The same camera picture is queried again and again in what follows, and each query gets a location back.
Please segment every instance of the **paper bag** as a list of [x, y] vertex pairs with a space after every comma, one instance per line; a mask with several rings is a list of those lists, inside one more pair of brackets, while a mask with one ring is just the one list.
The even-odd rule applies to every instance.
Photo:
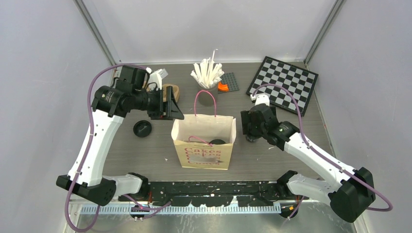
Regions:
[[[216, 115], [216, 102], [214, 116], [196, 114], [197, 96], [195, 114], [185, 114], [184, 120], [176, 119], [173, 123], [172, 139], [180, 164], [182, 167], [227, 170], [236, 139], [236, 119]], [[225, 144], [210, 144], [215, 139]]]

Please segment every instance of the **orange object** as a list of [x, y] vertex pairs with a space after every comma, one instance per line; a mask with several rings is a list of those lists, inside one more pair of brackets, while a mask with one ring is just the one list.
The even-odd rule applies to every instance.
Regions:
[[222, 84], [222, 82], [219, 82], [218, 90], [219, 91], [229, 91], [229, 87], [227, 86], [227, 84]]

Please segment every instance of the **pink bag handle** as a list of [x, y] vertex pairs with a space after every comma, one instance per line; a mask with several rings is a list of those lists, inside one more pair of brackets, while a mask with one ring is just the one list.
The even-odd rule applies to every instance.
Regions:
[[205, 90], [200, 90], [200, 91], [197, 93], [196, 98], [194, 98], [194, 115], [196, 116], [196, 102], [197, 102], [197, 98], [199, 97], [199, 94], [200, 94], [201, 92], [206, 92], [206, 93], [208, 93], [210, 96], [212, 96], [213, 102], [215, 103], [215, 117], [216, 117], [216, 100], [215, 100], [215, 98], [213, 97], [213, 95], [212, 95], [210, 92], [205, 91]]
[[205, 140], [200, 139], [199, 137], [196, 137], [196, 136], [190, 136], [189, 137], [189, 142], [191, 142], [190, 139], [193, 138], [193, 137], [200, 140], [201, 142], [204, 142], [204, 143], [208, 144], [210, 147], [213, 147], [213, 144], [210, 144], [210, 143], [206, 142]]

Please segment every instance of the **white wall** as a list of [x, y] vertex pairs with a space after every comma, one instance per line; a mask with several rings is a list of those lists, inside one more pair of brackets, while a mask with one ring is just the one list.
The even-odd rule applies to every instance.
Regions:
[[71, 0], [2, 1], [0, 32], [1, 232], [62, 232], [55, 181], [86, 134], [88, 84], [109, 64]]
[[370, 232], [411, 232], [411, 9], [410, 0], [347, 1], [310, 62], [338, 158], [372, 171], [394, 204], [366, 212]]
[[302, 61], [335, 0], [87, 0], [123, 62]]

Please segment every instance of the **black lid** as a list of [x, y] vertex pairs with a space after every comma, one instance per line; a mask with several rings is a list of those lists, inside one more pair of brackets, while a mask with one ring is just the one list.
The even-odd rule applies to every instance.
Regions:
[[152, 132], [152, 125], [146, 120], [141, 120], [133, 127], [133, 132], [138, 137], [147, 137]]
[[209, 142], [210, 144], [214, 144], [214, 145], [223, 145], [226, 144], [223, 140], [221, 139], [213, 139]]

